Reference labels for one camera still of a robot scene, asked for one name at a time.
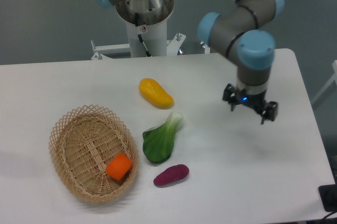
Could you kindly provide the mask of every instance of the woven basket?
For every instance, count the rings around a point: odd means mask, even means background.
[[[107,202],[122,194],[138,170],[138,151],[124,123],[99,106],[83,106],[64,115],[53,128],[49,152],[68,190],[89,202]],[[109,177],[106,166],[124,152],[131,170],[121,181]]]

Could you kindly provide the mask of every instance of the yellow bell pepper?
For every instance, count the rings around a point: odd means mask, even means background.
[[[173,106],[173,98],[151,78],[144,78],[139,83],[141,95],[151,104],[160,109],[169,109]]]

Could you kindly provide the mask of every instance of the orange carrot piece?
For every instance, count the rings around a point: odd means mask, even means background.
[[[131,166],[132,161],[129,157],[125,153],[119,153],[108,164],[105,171],[110,177],[119,181],[130,170]]]

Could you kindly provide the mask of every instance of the toy vegetable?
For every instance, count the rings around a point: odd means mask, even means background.
[[[160,109],[168,109],[173,106],[173,98],[151,78],[144,78],[139,83],[141,95],[154,106]]]
[[[182,114],[171,112],[164,124],[150,128],[143,133],[143,152],[150,162],[162,163],[170,158],[175,133],[181,128],[182,123]]]
[[[108,164],[105,171],[110,177],[119,181],[130,170],[131,166],[132,161],[129,157],[125,153],[119,153]]]
[[[160,173],[154,180],[153,183],[157,187],[165,186],[175,181],[183,180],[187,177],[190,170],[184,164],[178,164],[171,166]]]

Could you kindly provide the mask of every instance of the purple sweet potato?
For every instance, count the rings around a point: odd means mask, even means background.
[[[165,186],[174,181],[182,180],[187,177],[190,170],[186,165],[178,164],[167,168],[165,171],[160,173],[154,180],[155,186],[161,187]]]

